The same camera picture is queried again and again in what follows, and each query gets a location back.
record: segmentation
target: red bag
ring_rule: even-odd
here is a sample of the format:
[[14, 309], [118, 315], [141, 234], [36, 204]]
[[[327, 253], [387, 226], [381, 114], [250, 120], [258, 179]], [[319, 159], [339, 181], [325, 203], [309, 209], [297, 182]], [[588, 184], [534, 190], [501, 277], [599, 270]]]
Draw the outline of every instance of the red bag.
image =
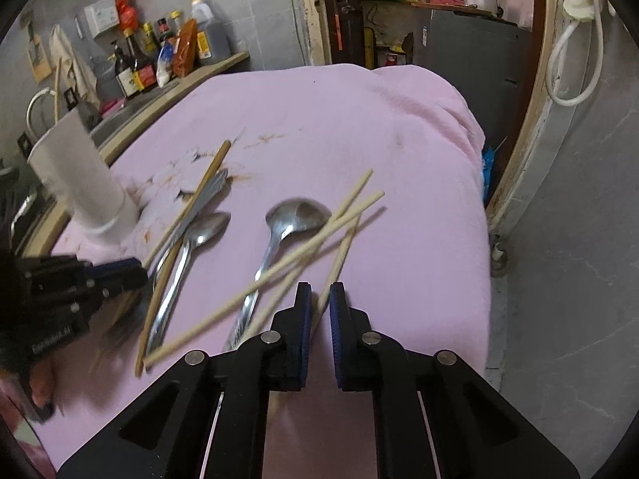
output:
[[137, 11], [129, 5], [129, 0], [116, 0], [116, 9], [120, 18], [120, 28], [137, 30]]

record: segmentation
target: white cup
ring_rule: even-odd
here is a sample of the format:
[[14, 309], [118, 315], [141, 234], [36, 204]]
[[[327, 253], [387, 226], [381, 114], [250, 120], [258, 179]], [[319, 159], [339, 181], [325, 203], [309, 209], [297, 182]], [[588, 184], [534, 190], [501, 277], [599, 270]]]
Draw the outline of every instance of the white cup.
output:
[[119, 244], [135, 227], [139, 209], [102, 160], [77, 108], [36, 142], [28, 162], [90, 238]]

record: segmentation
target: gray floor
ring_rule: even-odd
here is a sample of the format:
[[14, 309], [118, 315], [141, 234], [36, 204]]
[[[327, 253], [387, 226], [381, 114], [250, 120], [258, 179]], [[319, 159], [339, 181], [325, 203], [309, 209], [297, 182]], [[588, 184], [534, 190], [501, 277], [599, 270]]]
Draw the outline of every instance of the gray floor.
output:
[[508, 278], [491, 279], [490, 339], [484, 377], [497, 391], [502, 386], [506, 357]]
[[501, 382], [584, 479], [639, 409], [639, 50], [604, 25], [601, 81], [509, 236]]

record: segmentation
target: pot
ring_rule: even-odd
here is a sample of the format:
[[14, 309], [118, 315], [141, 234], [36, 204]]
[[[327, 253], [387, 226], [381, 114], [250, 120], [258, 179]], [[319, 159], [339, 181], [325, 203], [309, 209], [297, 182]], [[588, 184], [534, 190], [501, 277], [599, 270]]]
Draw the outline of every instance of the pot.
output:
[[497, 0], [464, 0], [464, 4], [477, 7], [477, 9], [487, 10], [493, 16], [497, 15]]

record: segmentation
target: white box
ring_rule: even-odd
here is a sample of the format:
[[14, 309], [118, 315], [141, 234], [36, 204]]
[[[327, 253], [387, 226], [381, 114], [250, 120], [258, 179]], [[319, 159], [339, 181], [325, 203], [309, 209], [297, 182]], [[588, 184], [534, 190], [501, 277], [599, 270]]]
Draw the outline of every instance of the white box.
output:
[[84, 15], [89, 24], [92, 38], [119, 24], [116, 0], [100, 0], [84, 7]]

